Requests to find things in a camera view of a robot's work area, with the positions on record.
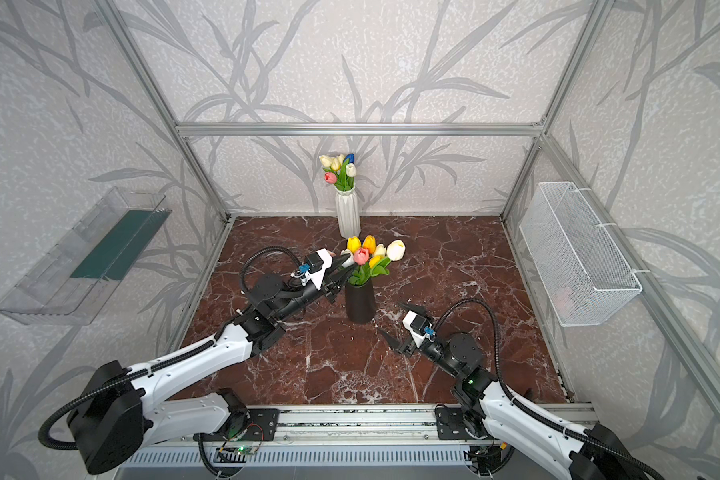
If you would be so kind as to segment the bundle of tulips with band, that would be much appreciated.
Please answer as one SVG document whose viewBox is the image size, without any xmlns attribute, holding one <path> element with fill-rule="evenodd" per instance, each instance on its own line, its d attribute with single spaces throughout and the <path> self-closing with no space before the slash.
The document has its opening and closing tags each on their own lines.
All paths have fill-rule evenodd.
<svg viewBox="0 0 720 480">
<path fill-rule="evenodd" d="M 346 250 L 352 254 L 352 259 L 356 265 L 348 280 L 350 285 L 360 287 L 371 278 L 371 263 L 376 248 L 376 238 L 373 235 L 367 235 L 363 241 L 357 236 L 350 237 L 347 240 Z"/>
</svg>

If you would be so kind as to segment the bright yellow tulip flower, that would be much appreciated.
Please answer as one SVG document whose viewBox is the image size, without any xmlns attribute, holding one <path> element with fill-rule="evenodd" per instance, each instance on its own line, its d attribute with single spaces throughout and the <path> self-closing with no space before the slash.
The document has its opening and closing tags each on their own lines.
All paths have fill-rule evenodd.
<svg viewBox="0 0 720 480">
<path fill-rule="evenodd" d="M 385 256 L 374 256 L 368 262 L 368 279 L 381 275 L 385 269 L 382 262 L 386 259 Z"/>
</svg>

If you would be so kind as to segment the black cylindrical vase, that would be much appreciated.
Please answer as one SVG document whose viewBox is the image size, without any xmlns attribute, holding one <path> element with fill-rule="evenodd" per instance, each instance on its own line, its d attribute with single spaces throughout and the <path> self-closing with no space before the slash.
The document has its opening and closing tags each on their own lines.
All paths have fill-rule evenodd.
<svg viewBox="0 0 720 480">
<path fill-rule="evenodd" d="M 368 324 L 373 320 L 377 307 L 371 280 L 363 285 L 348 284 L 345 287 L 345 310 L 352 323 Z"/>
</svg>

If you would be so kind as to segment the white ribbed ceramic vase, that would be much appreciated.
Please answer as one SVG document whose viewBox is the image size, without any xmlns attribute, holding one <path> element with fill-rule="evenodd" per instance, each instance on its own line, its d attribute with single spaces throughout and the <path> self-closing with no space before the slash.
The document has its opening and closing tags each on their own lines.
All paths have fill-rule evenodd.
<svg viewBox="0 0 720 480">
<path fill-rule="evenodd" d="M 357 237 L 361 232 L 361 223 L 356 188 L 337 191 L 335 208 L 341 236 L 345 239 Z"/>
</svg>

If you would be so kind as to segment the white tulip flower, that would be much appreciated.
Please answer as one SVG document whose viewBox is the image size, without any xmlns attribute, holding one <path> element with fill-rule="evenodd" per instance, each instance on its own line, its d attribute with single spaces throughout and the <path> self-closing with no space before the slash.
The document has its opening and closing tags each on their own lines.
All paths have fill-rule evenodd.
<svg viewBox="0 0 720 480">
<path fill-rule="evenodd" d="M 345 167 L 347 191 L 354 188 L 357 169 L 354 163 L 348 163 Z"/>
</svg>

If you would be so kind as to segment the small cream tulip flower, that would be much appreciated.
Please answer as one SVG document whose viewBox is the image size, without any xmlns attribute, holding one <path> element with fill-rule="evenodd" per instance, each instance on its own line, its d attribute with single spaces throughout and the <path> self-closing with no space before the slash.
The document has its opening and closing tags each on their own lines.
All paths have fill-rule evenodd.
<svg viewBox="0 0 720 480">
<path fill-rule="evenodd" d="M 393 262 L 400 261 L 406 251 L 406 246 L 402 240 L 394 240 L 386 247 L 386 259 L 382 262 L 382 265 L 385 267 L 383 273 L 381 275 L 388 275 L 389 274 L 389 265 Z"/>
</svg>

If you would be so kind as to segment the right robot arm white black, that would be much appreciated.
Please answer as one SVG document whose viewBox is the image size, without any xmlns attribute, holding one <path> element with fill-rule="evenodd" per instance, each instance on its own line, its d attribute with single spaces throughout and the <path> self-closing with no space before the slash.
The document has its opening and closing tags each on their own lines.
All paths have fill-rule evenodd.
<svg viewBox="0 0 720 480">
<path fill-rule="evenodd" d="M 493 368 L 475 338 L 457 332 L 439 335 L 445 320 L 463 305 L 482 307 L 493 332 Z M 600 423 L 587 428 L 559 417 L 512 390 L 500 360 L 501 329 L 491 307 L 480 298 L 453 304 L 435 319 L 425 307 L 402 302 L 402 326 L 410 339 L 381 334 L 390 349 L 403 355 L 415 352 L 450 375 L 451 393 L 460 405 L 467 431 L 476 439 L 490 437 L 508 444 L 557 479 L 660 479 L 653 467 L 629 453 L 618 436 Z"/>
</svg>

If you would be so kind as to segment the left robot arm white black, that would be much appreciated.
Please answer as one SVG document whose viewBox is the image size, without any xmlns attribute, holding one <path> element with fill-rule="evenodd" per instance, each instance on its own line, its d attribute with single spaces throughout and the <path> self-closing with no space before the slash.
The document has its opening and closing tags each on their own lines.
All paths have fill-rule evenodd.
<svg viewBox="0 0 720 480">
<path fill-rule="evenodd" d="M 232 417 L 245 411 L 230 390 L 195 400 L 177 400 L 175 394 L 271 348 L 285 334 L 284 320 L 322 298 L 334 301 L 357 267 L 350 252 L 334 255 L 320 249 L 299 260 L 285 247 L 270 246 L 253 254 L 240 273 L 274 253 L 294 263 L 290 275 L 267 273 L 252 287 L 242 284 L 245 308 L 203 340 L 129 367 L 117 361 L 99 367 L 80 396 L 41 424 L 39 443 L 78 451 L 87 472 L 98 475 L 142 448 L 230 427 Z"/>
</svg>

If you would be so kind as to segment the green circuit board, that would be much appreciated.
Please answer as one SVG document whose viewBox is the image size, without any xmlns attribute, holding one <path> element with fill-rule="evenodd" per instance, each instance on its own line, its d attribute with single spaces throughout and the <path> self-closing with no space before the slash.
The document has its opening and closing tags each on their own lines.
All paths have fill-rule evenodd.
<svg viewBox="0 0 720 480">
<path fill-rule="evenodd" d="M 219 454 L 228 454 L 232 456 L 251 456 L 258 453 L 260 447 L 258 445 L 241 445 L 235 447 L 222 447 Z"/>
</svg>

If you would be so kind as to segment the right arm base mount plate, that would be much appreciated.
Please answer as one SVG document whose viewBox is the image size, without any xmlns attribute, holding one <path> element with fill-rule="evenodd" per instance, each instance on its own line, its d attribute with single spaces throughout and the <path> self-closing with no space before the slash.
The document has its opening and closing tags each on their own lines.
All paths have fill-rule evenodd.
<svg viewBox="0 0 720 480">
<path fill-rule="evenodd" d="M 434 416 L 439 440 L 483 440 L 488 437 L 483 427 L 477 427 L 465 418 L 460 407 L 437 404 Z"/>
</svg>

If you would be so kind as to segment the aluminium frame front rail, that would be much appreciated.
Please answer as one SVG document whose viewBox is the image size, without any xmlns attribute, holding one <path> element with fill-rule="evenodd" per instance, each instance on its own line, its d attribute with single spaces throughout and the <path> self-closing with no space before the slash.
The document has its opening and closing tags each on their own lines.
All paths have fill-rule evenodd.
<svg viewBox="0 0 720 480">
<path fill-rule="evenodd" d="M 221 398 L 169 401 L 153 413 L 152 427 L 143 435 L 143 448 L 154 444 L 208 434 L 213 440 L 225 440 L 220 434 L 225 405 Z M 541 407 L 568 421 L 591 428 L 597 422 L 592 407 L 585 404 L 546 404 Z M 434 416 L 435 405 L 324 405 L 277 406 L 280 411 L 273 441 L 336 441 L 349 438 L 439 440 Z"/>
</svg>

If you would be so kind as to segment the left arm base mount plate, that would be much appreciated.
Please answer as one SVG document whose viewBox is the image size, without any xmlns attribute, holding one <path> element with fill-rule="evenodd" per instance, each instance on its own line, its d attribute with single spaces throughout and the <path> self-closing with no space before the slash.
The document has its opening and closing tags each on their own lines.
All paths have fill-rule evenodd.
<svg viewBox="0 0 720 480">
<path fill-rule="evenodd" d="M 270 442 L 274 440 L 280 411 L 276 408 L 235 410 L 223 424 L 225 440 Z"/>
</svg>

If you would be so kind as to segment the aluminium frame back crossbar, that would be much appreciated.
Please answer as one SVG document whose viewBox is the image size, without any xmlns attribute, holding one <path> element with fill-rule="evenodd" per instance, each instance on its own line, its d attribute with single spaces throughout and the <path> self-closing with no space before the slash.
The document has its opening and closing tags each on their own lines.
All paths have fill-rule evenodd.
<svg viewBox="0 0 720 480">
<path fill-rule="evenodd" d="M 542 127 L 533 123 L 200 123 L 176 126 L 186 137 L 199 136 L 523 136 Z"/>
</svg>

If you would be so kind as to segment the clear plastic wall tray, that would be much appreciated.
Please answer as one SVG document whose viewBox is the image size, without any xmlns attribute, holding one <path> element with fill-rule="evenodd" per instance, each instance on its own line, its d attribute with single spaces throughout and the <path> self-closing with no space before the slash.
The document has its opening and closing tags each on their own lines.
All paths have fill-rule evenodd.
<svg viewBox="0 0 720 480">
<path fill-rule="evenodd" d="M 171 213 L 164 194 L 111 188 L 0 299 L 0 314 L 23 325 L 92 323 Z"/>
</svg>

